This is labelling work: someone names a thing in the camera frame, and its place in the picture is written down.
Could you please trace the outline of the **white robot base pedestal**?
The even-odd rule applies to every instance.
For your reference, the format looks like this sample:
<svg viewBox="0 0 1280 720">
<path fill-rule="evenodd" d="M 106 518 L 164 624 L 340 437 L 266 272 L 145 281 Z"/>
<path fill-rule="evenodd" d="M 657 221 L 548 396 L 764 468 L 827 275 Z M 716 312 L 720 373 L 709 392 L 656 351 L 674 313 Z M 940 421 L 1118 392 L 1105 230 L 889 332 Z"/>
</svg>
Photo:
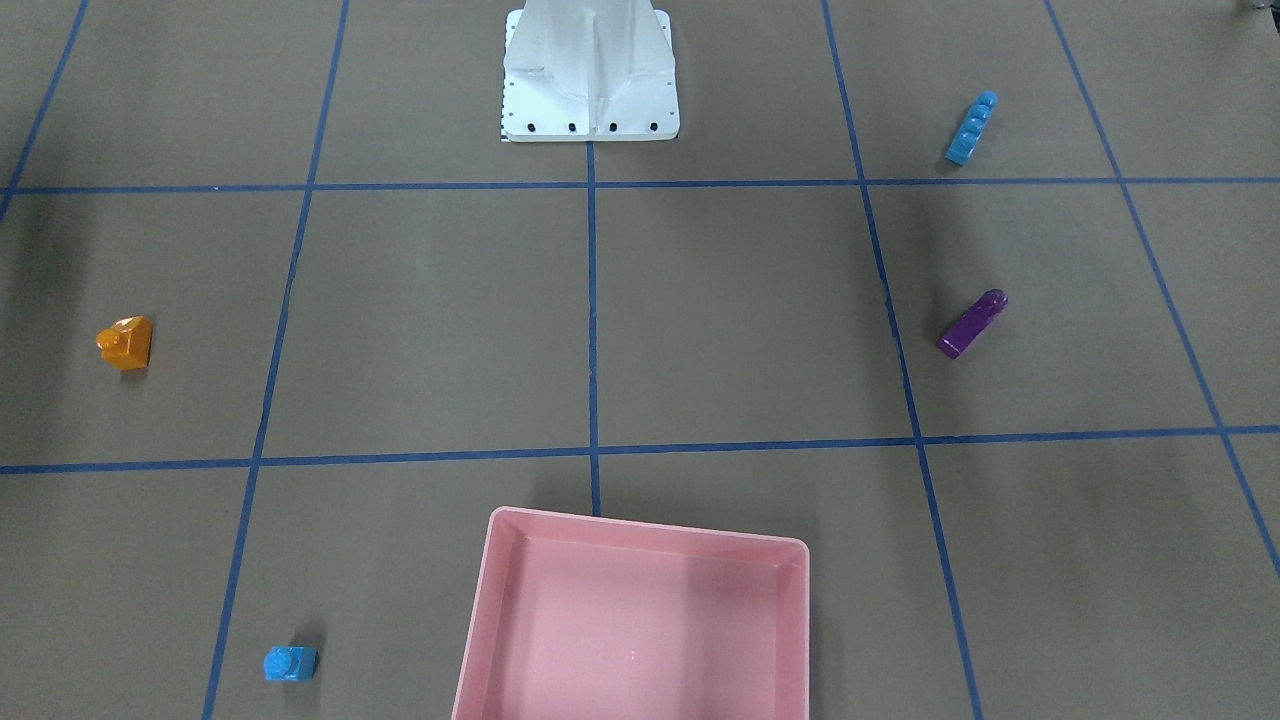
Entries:
<svg viewBox="0 0 1280 720">
<path fill-rule="evenodd" d="M 500 137 L 511 143 L 678 137 L 671 18 L 650 1 L 526 1 L 504 22 Z"/>
</svg>

